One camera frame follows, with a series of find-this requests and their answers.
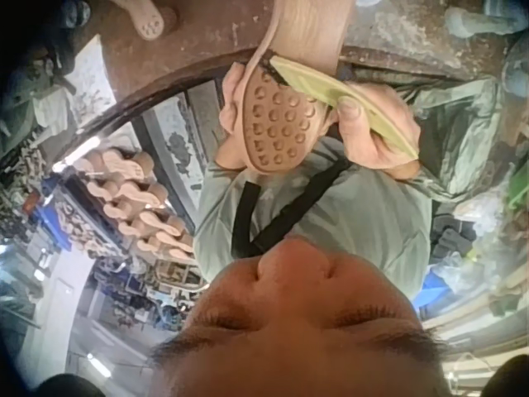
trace hand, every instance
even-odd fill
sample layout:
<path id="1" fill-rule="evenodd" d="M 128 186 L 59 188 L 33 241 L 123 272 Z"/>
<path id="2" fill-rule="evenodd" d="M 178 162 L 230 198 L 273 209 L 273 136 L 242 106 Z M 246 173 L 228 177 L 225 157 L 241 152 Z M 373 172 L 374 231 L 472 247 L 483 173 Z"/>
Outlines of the hand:
<path id="1" fill-rule="evenodd" d="M 224 108 L 222 108 L 221 114 L 219 115 L 219 121 L 222 128 L 224 128 L 229 135 L 233 134 L 233 128 L 237 119 L 237 107 L 233 100 L 233 95 L 245 74 L 245 69 L 246 67 L 243 64 L 235 62 L 230 70 L 228 70 L 228 73 L 226 73 L 224 80 L 222 80 Z"/>
<path id="2" fill-rule="evenodd" d="M 219 122 L 228 134 L 228 138 L 220 145 L 215 157 L 215 162 L 225 170 L 242 170 L 246 167 L 237 148 L 233 129 L 237 119 L 237 107 L 233 95 L 245 73 L 245 66 L 234 63 L 222 81 L 222 94 L 224 95 L 224 108 L 219 115 Z"/>
<path id="3" fill-rule="evenodd" d="M 376 84 L 350 84 L 384 110 L 404 138 L 418 148 L 421 128 L 413 120 L 407 104 L 390 87 Z M 346 156 L 356 164 L 372 170 L 384 170 L 395 179 L 408 179 L 419 171 L 417 160 L 411 159 L 372 132 L 366 110 L 352 98 L 340 98 L 337 116 Z"/>

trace black strap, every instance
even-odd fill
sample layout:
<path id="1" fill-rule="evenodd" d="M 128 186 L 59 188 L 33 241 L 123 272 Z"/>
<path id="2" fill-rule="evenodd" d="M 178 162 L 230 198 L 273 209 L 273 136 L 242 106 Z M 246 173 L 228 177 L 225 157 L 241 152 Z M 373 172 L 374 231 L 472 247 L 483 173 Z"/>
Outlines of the black strap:
<path id="1" fill-rule="evenodd" d="M 261 187 L 251 182 L 246 182 L 242 190 L 235 221 L 233 221 L 233 230 L 231 231 L 231 254 L 234 258 L 249 258 L 251 255 L 250 244 L 250 225 L 251 215 L 254 213 L 255 205 L 259 199 Z"/>
<path id="2" fill-rule="evenodd" d="M 286 205 L 269 226 L 265 227 L 250 242 L 251 215 L 259 199 L 260 186 L 246 182 L 239 205 L 237 206 L 233 232 L 231 236 L 231 254 L 235 258 L 248 258 L 263 255 L 292 230 L 294 225 L 334 184 L 341 172 L 350 167 L 348 160 L 338 160 L 333 166 L 314 175 L 308 182 L 305 191 L 294 201 Z"/>

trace green insole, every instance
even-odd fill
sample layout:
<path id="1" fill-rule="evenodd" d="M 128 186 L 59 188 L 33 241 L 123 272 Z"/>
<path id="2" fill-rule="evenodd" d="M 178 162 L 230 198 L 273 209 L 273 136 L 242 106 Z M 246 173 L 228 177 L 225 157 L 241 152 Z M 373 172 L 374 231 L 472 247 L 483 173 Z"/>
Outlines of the green insole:
<path id="1" fill-rule="evenodd" d="M 293 89 L 327 103 L 333 108 L 338 104 L 338 98 L 353 98 L 366 110 L 369 125 L 373 131 L 412 159 L 415 160 L 418 157 L 417 150 L 406 140 L 397 126 L 389 120 L 384 111 L 357 89 L 317 70 L 277 55 L 270 59 L 270 63 Z"/>

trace wooden sandal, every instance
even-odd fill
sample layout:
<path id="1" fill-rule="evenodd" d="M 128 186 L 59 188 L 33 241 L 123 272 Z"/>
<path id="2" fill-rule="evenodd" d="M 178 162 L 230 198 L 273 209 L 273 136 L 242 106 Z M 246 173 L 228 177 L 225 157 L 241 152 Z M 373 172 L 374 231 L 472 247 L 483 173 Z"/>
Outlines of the wooden sandal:
<path id="1" fill-rule="evenodd" d="M 193 238 L 188 234 L 183 234 L 177 239 L 164 231 L 160 231 L 156 233 L 156 238 L 168 246 L 175 246 L 182 251 L 193 253 Z"/>
<path id="2" fill-rule="evenodd" d="M 152 184 L 144 191 L 138 184 L 130 180 L 125 182 L 119 189 L 119 192 L 117 192 L 117 197 L 127 197 L 138 203 L 149 204 L 153 208 L 160 207 L 168 195 L 167 189 L 161 184 Z"/>
<path id="3" fill-rule="evenodd" d="M 140 218 L 135 218 L 132 222 L 122 221 L 117 225 L 117 229 L 123 236 L 145 237 L 152 234 L 156 229 L 145 224 Z"/>
<path id="4" fill-rule="evenodd" d="M 111 219 L 132 219 L 145 208 L 144 203 L 138 203 L 128 198 L 121 198 L 117 203 L 106 203 L 103 212 Z"/>
<path id="5" fill-rule="evenodd" d="M 140 251 L 156 253 L 162 247 L 162 243 L 156 237 L 151 236 L 148 239 L 141 238 L 136 243 L 136 246 Z"/>
<path id="6" fill-rule="evenodd" d="M 355 2 L 351 0 L 275 0 L 269 29 L 248 63 L 234 101 L 234 135 L 245 163 L 261 174 L 299 165 L 325 134 L 329 107 L 285 84 L 269 65 L 280 55 L 335 75 Z"/>
<path id="7" fill-rule="evenodd" d="M 93 197 L 98 197 L 100 199 L 103 199 L 105 202 L 112 201 L 115 197 L 117 197 L 117 194 L 119 193 L 119 189 L 123 185 L 124 179 L 123 178 L 113 178 L 106 181 L 100 181 L 100 180 L 90 180 L 86 184 L 86 188 L 88 192 Z"/>
<path id="8" fill-rule="evenodd" d="M 74 168 L 85 174 L 100 174 L 105 171 L 105 163 L 98 151 L 91 151 L 85 157 L 74 162 Z"/>
<path id="9" fill-rule="evenodd" d="M 180 237 L 185 231 L 183 220 L 172 215 L 168 218 L 163 216 L 160 218 L 160 215 L 157 213 L 144 211 L 140 213 L 140 219 L 147 225 L 163 230 L 175 237 Z"/>
<path id="10" fill-rule="evenodd" d="M 144 151 L 130 160 L 125 160 L 120 151 L 109 149 L 102 154 L 102 160 L 109 172 L 121 174 L 125 179 L 143 180 L 155 168 L 152 157 Z"/>

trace person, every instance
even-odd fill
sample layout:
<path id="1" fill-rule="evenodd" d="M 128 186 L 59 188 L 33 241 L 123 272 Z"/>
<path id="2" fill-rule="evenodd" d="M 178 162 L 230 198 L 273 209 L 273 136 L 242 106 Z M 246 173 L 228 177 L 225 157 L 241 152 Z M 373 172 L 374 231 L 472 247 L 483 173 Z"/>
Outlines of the person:
<path id="1" fill-rule="evenodd" d="M 325 136 L 295 170 L 260 177 L 251 236 L 314 175 L 354 164 L 262 255 L 234 252 L 237 213 L 248 207 L 241 195 L 255 179 L 231 135 L 244 73 L 234 64 L 223 81 L 229 136 L 200 199 L 195 255 L 211 284 L 184 330 L 156 352 L 153 395 L 450 395 L 438 344 L 409 302 L 430 246 L 431 202 L 406 184 L 420 165 L 372 133 L 354 101 L 341 98 L 329 116 L 343 142 Z M 420 128 L 391 88 L 357 88 L 418 146 Z"/>

